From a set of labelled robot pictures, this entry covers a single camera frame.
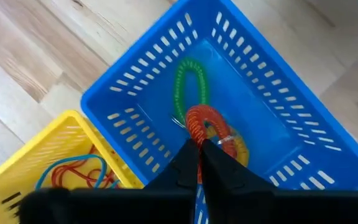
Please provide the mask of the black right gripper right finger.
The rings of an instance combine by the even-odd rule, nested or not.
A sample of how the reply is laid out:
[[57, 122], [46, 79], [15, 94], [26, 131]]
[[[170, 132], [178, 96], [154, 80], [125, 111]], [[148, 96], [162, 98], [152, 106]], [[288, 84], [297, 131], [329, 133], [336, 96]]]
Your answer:
[[215, 143], [204, 140], [201, 147], [201, 172], [206, 188], [224, 190], [268, 191], [276, 187], [241, 165]]

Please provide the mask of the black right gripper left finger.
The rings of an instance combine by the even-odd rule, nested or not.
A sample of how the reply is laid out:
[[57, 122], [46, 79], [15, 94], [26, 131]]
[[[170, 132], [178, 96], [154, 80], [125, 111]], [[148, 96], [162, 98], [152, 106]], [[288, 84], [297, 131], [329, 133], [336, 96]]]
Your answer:
[[199, 150], [192, 139], [188, 139], [176, 156], [165, 166], [145, 189], [190, 189], [194, 190], [198, 177]]

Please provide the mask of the yellow coil wristband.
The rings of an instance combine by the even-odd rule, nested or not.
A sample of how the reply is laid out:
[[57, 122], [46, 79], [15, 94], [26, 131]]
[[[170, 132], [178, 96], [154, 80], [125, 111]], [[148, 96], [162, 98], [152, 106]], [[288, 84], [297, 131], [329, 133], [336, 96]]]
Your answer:
[[[235, 145], [236, 152], [237, 152], [236, 160], [237, 160], [237, 162], [242, 164], [244, 167], [247, 167], [249, 164], [249, 150], [245, 144], [245, 141], [242, 138], [242, 136], [239, 134], [239, 132], [237, 132], [237, 130], [235, 130], [231, 126], [230, 126], [230, 129], [231, 129], [232, 135], [234, 136], [234, 145]], [[213, 126], [207, 127], [207, 134], [208, 134], [209, 139], [212, 139], [217, 136], [216, 131], [214, 130]]]

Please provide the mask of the orange coil wristband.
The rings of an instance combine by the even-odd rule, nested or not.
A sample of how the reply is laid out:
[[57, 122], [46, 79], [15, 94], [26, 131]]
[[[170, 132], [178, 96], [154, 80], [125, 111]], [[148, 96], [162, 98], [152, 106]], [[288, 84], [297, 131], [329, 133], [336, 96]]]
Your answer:
[[228, 138], [231, 135], [229, 125], [222, 114], [209, 105], [192, 106], [186, 112], [185, 122], [192, 140], [194, 140], [198, 147], [200, 159], [203, 152], [203, 143], [208, 139], [205, 123], [209, 123], [213, 127], [220, 140]]

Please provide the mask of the green coil wristband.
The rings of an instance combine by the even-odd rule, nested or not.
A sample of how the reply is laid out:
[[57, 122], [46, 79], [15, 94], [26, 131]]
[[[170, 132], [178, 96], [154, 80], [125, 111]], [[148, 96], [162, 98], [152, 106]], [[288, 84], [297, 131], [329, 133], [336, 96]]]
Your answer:
[[175, 116], [181, 124], [185, 124], [185, 81], [188, 72], [194, 73], [198, 85], [199, 103], [209, 104], [209, 85], [207, 82], [207, 73], [200, 61], [193, 58], [183, 58], [175, 71], [173, 84], [173, 105]]

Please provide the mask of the blue rubber band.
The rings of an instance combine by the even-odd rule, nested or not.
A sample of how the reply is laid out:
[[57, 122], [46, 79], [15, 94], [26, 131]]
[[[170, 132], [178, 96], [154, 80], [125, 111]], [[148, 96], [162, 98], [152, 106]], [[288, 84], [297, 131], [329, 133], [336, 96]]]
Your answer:
[[53, 168], [55, 168], [56, 166], [59, 166], [59, 167], [65, 166], [66, 168], [73, 169], [75, 165], [73, 165], [73, 164], [72, 165], [65, 165], [65, 163], [72, 162], [72, 161], [87, 161], [89, 159], [98, 159], [101, 162], [101, 170], [100, 170], [100, 174], [99, 174], [98, 178], [97, 179], [92, 179], [91, 177], [85, 176], [82, 173], [78, 173], [76, 175], [81, 177], [82, 179], [85, 179], [85, 181], [88, 184], [89, 188], [97, 189], [103, 182], [105, 182], [106, 186], [104, 188], [106, 188], [108, 186], [108, 184], [111, 184], [109, 186], [109, 188], [110, 189], [115, 189], [119, 185], [120, 180], [113, 180], [110, 174], [106, 175], [106, 171], [107, 171], [107, 163], [106, 163], [106, 161], [102, 157], [97, 156], [95, 154], [86, 154], [86, 155], [81, 155], [81, 156], [75, 156], [75, 157], [68, 157], [68, 158], [60, 159], [57, 162], [54, 162], [40, 176], [40, 179], [35, 184], [35, 190], [38, 190], [38, 189], [41, 188], [44, 180], [46, 179], [46, 177], [48, 175], [48, 173]]

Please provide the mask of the blue plastic basket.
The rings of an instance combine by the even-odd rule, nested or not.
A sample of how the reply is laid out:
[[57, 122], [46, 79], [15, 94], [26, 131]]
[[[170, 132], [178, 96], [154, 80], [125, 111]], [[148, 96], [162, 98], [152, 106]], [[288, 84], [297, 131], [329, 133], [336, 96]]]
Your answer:
[[[173, 105], [183, 58], [207, 73], [209, 106], [242, 136], [268, 191], [145, 189], [188, 139]], [[199, 103], [185, 81], [186, 112]], [[117, 224], [358, 224], [358, 143], [231, 0], [178, 0], [85, 91], [81, 108], [140, 179], [104, 190]]]

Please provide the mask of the yellow plastic basket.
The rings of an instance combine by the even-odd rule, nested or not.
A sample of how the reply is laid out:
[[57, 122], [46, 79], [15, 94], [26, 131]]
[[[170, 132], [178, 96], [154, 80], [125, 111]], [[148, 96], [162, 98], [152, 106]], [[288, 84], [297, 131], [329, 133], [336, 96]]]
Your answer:
[[[107, 163], [106, 175], [120, 180], [117, 187], [141, 189], [144, 186], [90, 120], [75, 110], [67, 110], [0, 166], [0, 224], [19, 224], [17, 211], [22, 198], [34, 191], [49, 166], [60, 159], [84, 154], [102, 157]], [[101, 168], [98, 159], [78, 162], [84, 163], [77, 170], [85, 175]], [[43, 187], [53, 187], [52, 171]], [[89, 188], [71, 172], [64, 175], [63, 187]]]

